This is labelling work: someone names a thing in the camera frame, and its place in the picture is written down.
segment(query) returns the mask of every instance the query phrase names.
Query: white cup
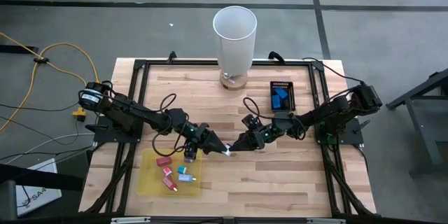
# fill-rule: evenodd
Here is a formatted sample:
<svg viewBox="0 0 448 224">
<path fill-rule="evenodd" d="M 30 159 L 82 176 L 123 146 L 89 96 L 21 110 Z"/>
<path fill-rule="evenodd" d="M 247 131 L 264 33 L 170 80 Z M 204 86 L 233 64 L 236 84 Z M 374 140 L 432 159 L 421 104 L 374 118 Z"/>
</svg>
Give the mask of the white cup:
<svg viewBox="0 0 448 224">
<path fill-rule="evenodd" d="M 215 15 L 213 29 L 219 36 L 218 65 L 223 73 L 245 74 L 252 65 L 257 17 L 247 8 L 229 6 Z"/>
</svg>

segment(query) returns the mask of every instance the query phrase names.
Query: concrete floor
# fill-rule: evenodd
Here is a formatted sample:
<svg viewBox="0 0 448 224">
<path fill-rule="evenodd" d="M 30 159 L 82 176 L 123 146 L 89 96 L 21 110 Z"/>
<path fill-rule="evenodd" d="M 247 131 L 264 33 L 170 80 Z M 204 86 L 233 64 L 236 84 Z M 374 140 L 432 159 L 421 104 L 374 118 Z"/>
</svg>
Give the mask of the concrete floor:
<svg viewBox="0 0 448 224">
<path fill-rule="evenodd" d="M 79 1 L 313 3 L 312 0 Z M 321 0 L 321 3 L 447 6 L 448 0 Z M 215 37 L 211 20 L 216 11 L 206 8 L 0 6 L 0 32 L 40 48 L 63 41 L 75 43 L 92 56 L 100 78 L 108 79 L 117 57 L 166 57 L 171 50 L 175 50 L 179 57 L 213 57 Z M 258 18 L 255 57 L 265 58 L 269 51 L 275 50 L 285 58 L 322 58 L 313 10 L 257 9 L 254 13 Z M 323 11 L 332 59 L 343 61 L 347 75 L 374 85 L 384 103 L 423 82 L 434 71 L 448 67 L 447 18 L 446 12 Z M 0 38 L 0 43 L 9 42 Z M 75 50 L 55 48 L 47 56 L 57 66 L 93 80 L 88 61 Z M 32 59 L 26 55 L 0 54 L 0 62 L 3 83 L 0 102 L 18 105 L 27 92 Z M 41 66 L 26 105 L 63 108 L 76 102 L 76 93 L 81 88 L 83 86 L 79 80 Z M 8 117 L 10 114 L 10 109 L 0 108 L 1 116 Z M 75 121 L 70 114 L 71 111 L 21 111 L 15 120 L 57 137 L 76 132 Z M 406 109 L 403 107 L 390 112 L 383 108 L 369 118 L 362 118 L 365 119 L 372 121 L 363 130 L 363 135 L 378 213 L 394 218 L 448 222 L 448 179 L 441 176 L 411 179 L 407 173 L 425 159 L 424 150 L 416 144 L 417 139 Z M 89 115 L 87 122 L 93 120 L 94 116 Z M 81 124 L 79 129 L 80 132 L 86 132 Z M 45 136 L 10 124 L 0 134 L 0 157 L 27 151 L 46 140 Z M 83 136 L 71 146 L 51 143 L 41 151 L 66 151 L 88 146 L 91 142 L 91 137 Z M 23 157 L 14 165 L 27 167 L 48 157 Z M 76 208 L 66 209 L 65 212 L 70 211 L 76 211 Z"/>
</svg>

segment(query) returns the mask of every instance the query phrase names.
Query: wooden tabletop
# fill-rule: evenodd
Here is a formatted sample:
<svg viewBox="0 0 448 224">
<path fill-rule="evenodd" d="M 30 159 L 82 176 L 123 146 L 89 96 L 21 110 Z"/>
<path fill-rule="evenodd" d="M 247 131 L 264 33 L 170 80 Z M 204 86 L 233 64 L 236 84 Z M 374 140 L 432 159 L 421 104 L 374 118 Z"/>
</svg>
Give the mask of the wooden tabletop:
<svg viewBox="0 0 448 224">
<path fill-rule="evenodd" d="M 128 93 L 134 60 L 117 59 L 112 76 L 116 92 Z M 325 63 L 344 73 L 341 61 L 327 60 Z M 331 71 L 325 71 L 325 75 L 330 95 L 347 88 L 345 79 Z M 296 114 L 314 108 L 308 70 L 302 66 L 254 66 L 248 71 L 246 87 L 238 91 L 229 91 L 221 86 L 217 66 L 152 66 L 144 106 L 158 109 L 161 100 L 175 92 L 177 99 L 171 108 L 182 108 L 190 115 L 191 122 L 209 123 L 225 143 L 232 143 L 239 133 L 246 130 L 241 122 L 249 113 L 242 103 L 245 96 L 257 102 L 261 113 L 271 113 L 270 81 L 294 82 Z M 144 126 L 141 143 L 136 150 L 126 215 L 330 216 L 322 154 L 315 144 L 312 127 L 303 141 L 283 136 L 262 150 L 238 152 L 234 157 L 218 153 L 205 155 L 202 195 L 199 197 L 148 197 L 136 194 L 141 153 L 145 148 L 151 148 L 154 134 L 149 125 Z M 176 137 L 176 134 L 160 137 L 157 147 L 172 148 Z M 109 183 L 116 148 L 116 143 L 106 143 L 94 153 L 80 211 L 90 207 Z M 375 212 L 363 157 L 352 146 L 341 146 L 341 154 L 347 183 L 364 205 Z M 115 202 L 119 200 L 121 186 L 120 183 Z M 342 210 L 339 186 L 335 189 L 338 206 Z"/>
</svg>

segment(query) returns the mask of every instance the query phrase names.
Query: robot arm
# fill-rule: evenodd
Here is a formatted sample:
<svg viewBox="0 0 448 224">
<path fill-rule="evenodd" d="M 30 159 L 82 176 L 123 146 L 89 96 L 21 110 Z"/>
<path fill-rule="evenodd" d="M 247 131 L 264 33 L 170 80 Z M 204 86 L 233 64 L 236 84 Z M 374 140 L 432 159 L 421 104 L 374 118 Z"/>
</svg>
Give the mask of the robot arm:
<svg viewBox="0 0 448 224">
<path fill-rule="evenodd" d="M 345 96 L 336 97 L 304 115 L 276 113 L 269 125 L 262 125 L 258 118 L 249 114 L 242 120 L 248 130 L 239 135 L 229 151 L 263 149 L 265 144 L 272 143 L 284 134 L 301 139 L 300 136 L 303 136 L 309 127 L 322 122 L 325 123 L 328 134 L 339 134 L 355 116 L 375 113 L 382 106 L 372 86 L 361 83 L 350 91 L 353 93 L 350 100 Z M 114 128 L 124 133 L 133 133 L 136 123 L 141 121 L 163 135 L 172 131 L 179 133 L 185 137 L 186 158 L 194 160 L 197 149 L 202 149 L 205 154 L 211 151 L 225 153 L 228 150 L 206 123 L 198 126 L 189 122 L 187 114 L 181 108 L 164 111 L 161 108 L 153 111 L 123 94 L 114 92 L 110 86 L 103 83 L 88 83 L 78 96 L 79 104 L 84 109 L 103 113 L 112 120 Z"/>
<path fill-rule="evenodd" d="M 104 114 L 113 122 L 113 127 L 126 134 L 132 134 L 138 122 L 148 123 L 153 130 L 168 135 L 172 131 L 185 137 L 186 158 L 194 160 L 197 149 L 208 154 L 211 151 L 222 153 L 227 147 L 216 136 L 209 125 L 197 125 L 187 120 L 187 114 L 181 108 L 153 111 L 132 101 L 124 94 L 114 92 L 103 83 L 88 83 L 78 93 L 79 104 L 89 111 Z"/>
<path fill-rule="evenodd" d="M 258 118 L 248 115 L 242 120 L 248 130 L 239 135 L 229 151 L 263 149 L 265 144 L 272 143 L 284 134 L 301 140 L 300 136 L 303 136 L 309 127 L 322 122 L 325 123 L 327 134 L 336 135 L 343 132 L 345 125 L 355 116 L 376 113 L 382 106 L 372 86 L 361 83 L 350 91 L 353 93 L 350 100 L 345 96 L 336 97 L 303 115 L 276 113 L 272 123 L 268 125 L 261 125 Z"/>
</svg>

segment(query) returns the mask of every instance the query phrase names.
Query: cup base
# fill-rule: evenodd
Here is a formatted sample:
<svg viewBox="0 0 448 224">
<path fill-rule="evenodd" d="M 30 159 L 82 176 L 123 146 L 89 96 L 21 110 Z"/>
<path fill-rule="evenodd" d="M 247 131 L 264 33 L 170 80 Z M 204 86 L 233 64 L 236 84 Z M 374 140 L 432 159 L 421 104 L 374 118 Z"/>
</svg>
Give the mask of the cup base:
<svg viewBox="0 0 448 224">
<path fill-rule="evenodd" d="M 220 81 L 227 90 L 240 90 L 246 86 L 247 73 L 238 76 L 229 76 L 221 71 Z"/>
</svg>

